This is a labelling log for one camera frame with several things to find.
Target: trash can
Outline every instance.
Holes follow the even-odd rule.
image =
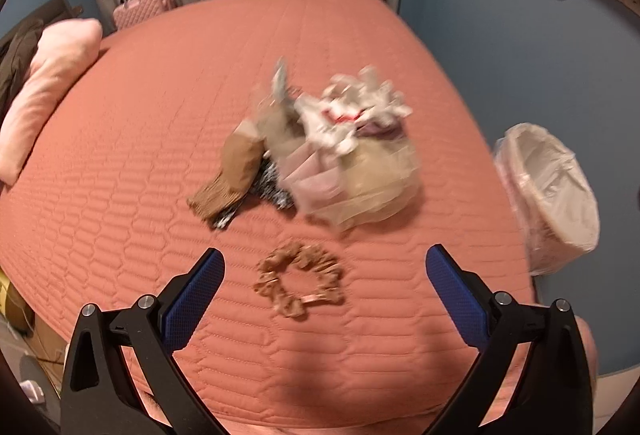
[[[595,249],[598,203],[574,152],[545,128],[520,123],[498,139],[494,160],[532,275],[556,272]]]

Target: scrunchie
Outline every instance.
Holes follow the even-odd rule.
[[[314,271],[318,275],[319,285],[314,294],[298,298],[285,290],[278,273],[286,271],[289,265],[302,271]],[[342,289],[339,287],[342,268],[338,264],[338,258],[322,249],[320,245],[303,245],[298,241],[288,241],[260,261],[258,271],[260,277],[254,283],[254,290],[259,295],[268,297],[273,309],[284,317],[305,316],[305,305],[308,304],[339,304],[344,300]]]

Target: pink suitcase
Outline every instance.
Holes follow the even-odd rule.
[[[113,19],[118,30],[144,22],[152,16],[175,8],[175,0],[124,0],[113,11]]]

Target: metal bolt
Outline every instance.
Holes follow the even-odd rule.
[[[500,305],[508,305],[513,301],[511,294],[501,290],[500,292],[495,293],[495,301],[497,301]]]
[[[154,301],[156,301],[156,298],[150,294],[146,294],[138,300],[138,307],[141,309],[148,309],[154,304]]]
[[[88,303],[84,307],[82,307],[82,316],[91,316],[95,312],[95,305],[93,303]]]
[[[569,305],[569,302],[562,298],[556,300],[556,307],[558,307],[558,310],[561,310],[562,312],[569,312],[569,310],[571,310],[571,305]]]

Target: pink quilted bedspread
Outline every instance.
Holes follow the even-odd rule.
[[[175,353],[194,389],[221,418],[343,427],[441,406],[476,355],[425,275],[430,245],[444,244],[493,290],[532,301],[520,236],[476,124],[379,0],[210,0],[118,32],[103,49],[0,197],[0,265],[63,337],[84,303],[130,306],[211,245],[225,255],[226,278]],[[424,184],[407,209],[341,237],[266,203],[224,232],[191,213],[185,198],[216,174],[252,87],[268,83],[280,56],[292,84],[314,94],[367,64],[404,92]],[[289,238],[339,254],[344,305],[315,307],[298,322],[254,293],[255,264]],[[290,290],[315,287],[290,273]]]

